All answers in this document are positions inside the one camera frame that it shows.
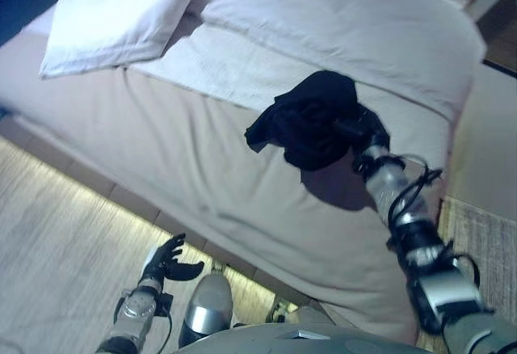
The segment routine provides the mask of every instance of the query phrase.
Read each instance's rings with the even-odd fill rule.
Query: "wall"
[[[449,167],[448,195],[517,220],[517,80],[477,71]]]

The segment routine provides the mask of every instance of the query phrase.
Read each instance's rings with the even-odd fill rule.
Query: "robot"
[[[517,327],[489,310],[478,289],[479,271],[469,278],[436,231],[420,192],[439,177],[423,163],[423,173],[409,180],[402,158],[389,152],[389,135],[379,117],[357,102],[351,79],[320,71],[292,91],[275,98],[246,132],[250,147],[273,143],[302,170],[315,170],[354,151],[354,169],[388,226],[390,250],[407,277],[407,292],[421,328],[443,334],[451,354],[516,354]],[[155,316],[170,318],[168,280],[191,280],[203,263],[179,263],[185,235],[159,247],[146,264],[137,287],[116,308],[111,331],[97,353],[138,354]],[[204,277],[192,294],[183,320],[178,353],[407,353],[426,351],[390,342],[366,332],[335,326],[316,310],[301,308],[285,322],[230,328],[231,288],[221,272]]]

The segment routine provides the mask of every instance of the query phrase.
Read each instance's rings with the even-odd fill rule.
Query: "wooden floor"
[[[517,323],[517,225],[447,199],[440,232],[456,239],[481,269],[489,306]],[[111,324],[120,290],[136,283],[152,246],[170,235],[77,184],[0,138],[0,353],[92,353]],[[210,258],[185,247],[183,261]],[[262,322],[274,294],[227,270],[235,319]],[[167,283],[174,294],[172,352],[197,280]],[[166,320],[158,320],[145,353],[157,351]],[[445,352],[439,339],[419,345]]]

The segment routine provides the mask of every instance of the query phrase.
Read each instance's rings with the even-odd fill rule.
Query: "bed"
[[[410,32],[394,48],[393,34],[383,36],[382,21],[356,24],[362,33],[377,32],[370,41],[381,40],[372,45],[358,39],[361,32],[350,24],[339,23],[332,32],[351,38],[353,48],[344,51],[349,59],[330,40],[313,44],[310,36],[322,31],[316,25],[307,26],[301,39],[296,32],[282,34],[289,26],[268,18],[275,0],[255,6],[264,9],[258,17],[269,19],[269,28],[254,27],[249,8],[256,0],[210,0],[201,17],[183,15],[158,59],[42,80],[52,8],[0,48],[0,105],[35,135],[189,230],[318,300],[337,324],[413,343],[418,328],[405,279],[385,247],[387,229],[350,170],[351,156],[300,173],[279,148],[251,151],[243,133],[274,96],[327,68],[356,80],[359,101],[379,113],[394,153],[446,167],[483,45],[461,0],[427,1],[436,4],[427,27],[451,20],[433,28],[437,44],[431,47],[428,35]],[[418,21],[407,10],[400,18],[388,12],[374,17],[391,16],[397,20],[392,23],[411,29]],[[292,24],[305,21],[307,13],[294,16]],[[320,27],[327,26],[325,16],[312,13],[312,24],[319,19]],[[451,42],[440,43],[443,27],[454,36]],[[380,70],[378,59],[364,58],[372,55],[406,72]],[[415,67],[416,61],[423,65]],[[451,67],[458,73],[453,80]],[[427,194],[434,213],[443,187],[437,183]]]

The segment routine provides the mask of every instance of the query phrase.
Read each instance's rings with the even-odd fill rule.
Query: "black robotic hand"
[[[179,263],[177,256],[181,255],[179,249],[185,243],[185,234],[178,234],[161,245],[154,253],[153,258],[145,266],[139,282],[145,279],[158,281],[163,287],[165,278],[176,281],[189,281],[195,279],[203,271],[203,262]]]
[[[311,74],[294,89],[275,97],[246,130],[248,146],[259,152],[268,144],[283,146],[287,162],[315,171],[370,145],[389,149],[389,135],[374,112],[357,102],[355,83],[332,71]]]

